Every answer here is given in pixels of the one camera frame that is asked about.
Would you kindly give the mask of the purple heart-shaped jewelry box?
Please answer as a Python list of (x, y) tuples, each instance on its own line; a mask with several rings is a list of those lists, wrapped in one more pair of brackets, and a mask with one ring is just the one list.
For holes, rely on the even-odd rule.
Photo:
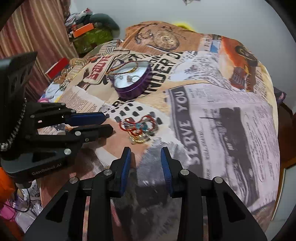
[(121, 100), (131, 100), (147, 89), (151, 66), (149, 61), (129, 61), (111, 68), (108, 76)]

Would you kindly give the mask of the gold jewelry piece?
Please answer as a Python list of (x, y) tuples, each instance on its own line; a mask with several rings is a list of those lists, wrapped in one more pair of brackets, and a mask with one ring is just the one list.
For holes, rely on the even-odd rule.
[(138, 136), (130, 135), (129, 140), (134, 145), (134, 144), (143, 144), (148, 140), (150, 140), (150, 138), (148, 135), (138, 135)]

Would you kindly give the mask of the red box beside bed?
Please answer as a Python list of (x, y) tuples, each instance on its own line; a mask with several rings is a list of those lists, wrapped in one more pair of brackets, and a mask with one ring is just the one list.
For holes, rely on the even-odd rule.
[(50, 67), (46, 72), (45, 75), (50, 79), (53, 79), (58, 73), (60, 73), (68, 64), (69, 59), (62, 58), (58, 62), (56, 62), (52, 67)]

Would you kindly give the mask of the green patterned storage box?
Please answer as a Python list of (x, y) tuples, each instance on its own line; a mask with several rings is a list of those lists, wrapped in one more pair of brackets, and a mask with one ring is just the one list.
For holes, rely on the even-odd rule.
[(78, 54), (92, 51), (96, 46), (113, 40), (112, 33), (106, 28), (94, 28), (73, 40), (73, 45)]

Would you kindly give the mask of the orange shoe box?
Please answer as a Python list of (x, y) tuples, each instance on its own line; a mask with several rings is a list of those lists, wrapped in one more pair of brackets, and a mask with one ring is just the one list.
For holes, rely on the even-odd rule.
[(89, 23), (87, 25), (82, 26), (81, 28), (77, 28), (76, 30), (74, 30), (72, 35), (74, 38), (77, 38), (93, 29), (94, 29), (93, 23)]

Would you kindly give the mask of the printed newspaper pattern bedspread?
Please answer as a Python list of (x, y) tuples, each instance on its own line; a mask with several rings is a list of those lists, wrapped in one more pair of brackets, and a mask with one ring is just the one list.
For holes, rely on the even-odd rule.
[[(140, 96), (121, 100), (105, 74), (129, 61), (149, 61), (150, 83)], [(160, 154), (167, 147), (197, 176), (222, 177), (268, 228), (280, 172), (278, 107), (267, 69), (242, 43), (143, 22), (126, 29), (118, 48), (55, 82), (68, 107), (105, 112), (114, 134), (84, 145), (73, 166), (39, 179), (42, 205), (69, 178), (95, 176), (128, 146), (133, 160), (126, 191), (111, 201), (115, 240), (176, 240), (181, 200), (166, 189)], [(150, 140), (133, 145), (130, 135)]]

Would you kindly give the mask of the pile of clothes on boxes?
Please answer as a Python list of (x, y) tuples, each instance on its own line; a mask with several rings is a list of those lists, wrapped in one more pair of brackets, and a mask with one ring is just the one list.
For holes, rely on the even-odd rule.
[(74, 31), (90, 23), (90, 16), (93, 14), (89, 8), (83, 10), (80, 13), (71, 14), (65, 21), (65, 27), (67, 31)]

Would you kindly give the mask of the dark grey stuffed cushion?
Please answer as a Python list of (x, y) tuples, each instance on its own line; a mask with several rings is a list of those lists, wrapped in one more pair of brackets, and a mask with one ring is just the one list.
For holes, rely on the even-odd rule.
[(90, 16), (89, 21), (95, 27), (109, 29), (114, 38), (119, 38), (120, 28), (119, 25), (107, 14), (93, 14)]

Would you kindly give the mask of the red gold striped curtain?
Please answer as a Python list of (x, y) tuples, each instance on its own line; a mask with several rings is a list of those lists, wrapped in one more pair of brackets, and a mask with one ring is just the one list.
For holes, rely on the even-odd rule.
[(70, 1), (24, 1), (1, 30), (1, 58), (36, 51), (37, 58), (26, 86), (26, 97), (38, 100), (51, 80), (45, 74), (62, 58), (76, 58), (65, 21)]

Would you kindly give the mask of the dark bag on floor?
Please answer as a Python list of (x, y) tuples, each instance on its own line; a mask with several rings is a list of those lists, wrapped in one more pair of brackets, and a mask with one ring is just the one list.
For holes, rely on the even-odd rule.
[(277, 89), (276, 87), (274, 87), (273, 90), (274, 90), (274, 96), (276, 99), (276, 103), (278, 106), (280, 106), (283, 103), (283, 101), (285, 100), (287, 94), (284, 91)]

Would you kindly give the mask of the yellow curved object behind bed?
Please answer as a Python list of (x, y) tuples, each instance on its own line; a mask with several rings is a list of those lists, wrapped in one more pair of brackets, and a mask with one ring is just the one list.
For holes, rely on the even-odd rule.
[(173, 22), (173, 25), (183, 28), (188, 31), (192, 31), (192, 32), (195, 31), (195, 29), (190, 24), (188, 24), (186, 22)]

